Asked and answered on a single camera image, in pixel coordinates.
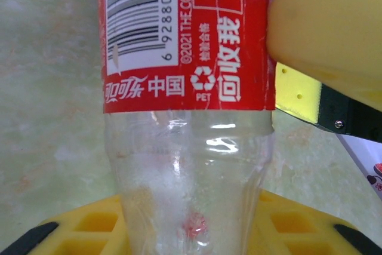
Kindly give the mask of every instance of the countertop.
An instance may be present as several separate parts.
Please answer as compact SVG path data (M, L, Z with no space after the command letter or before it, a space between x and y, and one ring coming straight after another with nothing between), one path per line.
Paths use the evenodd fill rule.
M103 145L97 0L0 0L0 250L116 193ZM338 138L280 111L264 188L382 245L382 202Z

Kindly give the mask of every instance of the yellow plastic piece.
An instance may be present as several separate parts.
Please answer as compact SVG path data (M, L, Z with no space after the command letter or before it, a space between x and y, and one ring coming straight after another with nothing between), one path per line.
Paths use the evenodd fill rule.
M274 0L277 61L382 111L382 0Z
M278 63L276 66L276 107L303 121L317 124L321 83Z
M30 255L131 255L118 196L42 224L52 221L59 227ZM359 255L335 231L334 224L354 228L344 220L262 191L248 255Z

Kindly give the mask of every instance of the red label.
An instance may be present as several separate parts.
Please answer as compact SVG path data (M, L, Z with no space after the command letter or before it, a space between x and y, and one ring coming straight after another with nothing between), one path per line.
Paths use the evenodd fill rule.
M270 0L99 0L104 112L275 108Z

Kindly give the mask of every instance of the barcode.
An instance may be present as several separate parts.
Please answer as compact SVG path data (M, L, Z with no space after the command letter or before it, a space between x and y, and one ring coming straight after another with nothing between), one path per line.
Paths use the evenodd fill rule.
M107 73L177 65L177 30L177 0L107 0Z

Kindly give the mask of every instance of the plastic bottle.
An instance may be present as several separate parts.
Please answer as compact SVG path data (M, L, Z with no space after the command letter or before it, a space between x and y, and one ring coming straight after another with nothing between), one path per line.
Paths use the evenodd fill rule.
M100 30L106 152L132 254L246 254L259 188L272 158L274 63L264 39L269 0L246 5L244 0L192 0L190 11L186 0L178 0L178 14L169 15L178 17L179 64L145 62L139 69L127 68L135 63L124 56L126 42L136 38L123 34L125 22L116 20L124 18L115 11L127 1L100 0ZM200 13L198 7L204 7ZM249 13L258 23L246 22ZM140 15L129 21L150 17ZM182 45L189 42L182 38L192 40L190 63L183 57L188 45ZM206 43L210 55L202 53ZM144 53L158 59L155 51ZM129 60L145 65L146 55L139 55ZM170 52L160 56L173 58Z

